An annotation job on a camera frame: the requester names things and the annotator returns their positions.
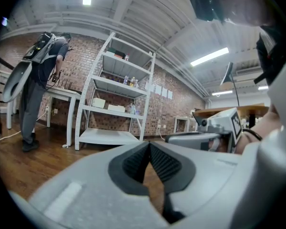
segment backpack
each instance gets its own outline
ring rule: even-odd
[[[56,43],[56,41],[60,39],[64,38],[57,37],[49,32],[44,32],[42,35],[39,36],[37,42],[29,48],[29,50],[26,52],[22,59],[42,64],[45,60],[49,58],[57,57],[57,55],[49,55],[49,52]]]

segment dark t-shirt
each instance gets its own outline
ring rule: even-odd
[[[272,51],[269,52],[261,36],[256,43],[256,49],[263,71],[269,71],[272,67],[271,71],[273,74],[266,78],[268,85],[272,83],[286,61],[286,0],[269,1],[271,4],[279,7],[279,10],[275,12],[276,24],[274,26],[261,26],[261,28],[271,36],[276,45]],[[273,58],[280,58],[283,54],[285,55],[284,58],[278,61],[273,60]]]
[[[58,39],[51,48],[49,55],[61,55],[63,60],[67,54],[69,45],[65,39]],[[46,86],[51,71],[56,65],[56,57],[45,60],[42,64],[33,63],[31,78],[39,85]]]

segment ceiling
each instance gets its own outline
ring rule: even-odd
[[[21,0],[9,18],[3,39],[36,31],[61,31],[106,39],[110,32],[146,51],[157,65],[199,96],[218,92],[228,62],[234,63],[236,87],[256,94],[261,73],[255,49],[259,28],[196,19],[189,0]],[[228,47],[230,53],[192,67],[190,62]]]

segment bottle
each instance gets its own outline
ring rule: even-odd
[[[129,53],[124,58],[126,61],[129,61]]]
[[[135,88],[139,88],[138,79],[135,79],[135,82],[134,82],[134,87],[135,87]]]
[[[135,105],[131,103],[130,105],[130,114],[135,114]]]
[[[129,86],[133,87],[134,81],[135,81],[135,78],[133,77],[133,78],[130,80]]]
[[[138,105],[135,109],[135,114],[139,115],[140,114],[140,106]]]
[[[127,82],[128,82],[128,76],[126,75],[126,76],[124,77],[123,84],[127,85]]]
[[[132,103],[127,105],[127,113],[131,114],[132,113]]]

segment desk lamp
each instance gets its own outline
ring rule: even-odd
[[[235,83],[234,83],[234,80],[233,80],[233,76],[232,76],[232,67],[233,67],[233,63],[230,62],[228,64],[228,68],[227,68],[227,71],[225,73],[225,76],[223,78],[223,80],[221,81],[220,83],[220,87],[221,88],[231,88],[232,87],[232,83],[234,85],[234,88],[235,88],[235,92],[236,92],[236,97],[237,97],[237,103],[238,103],[238,106],[239,106],[239,100],[238,100],[238,95],[237,95],[237,89],[236,89],[236,86],[235,86]]]

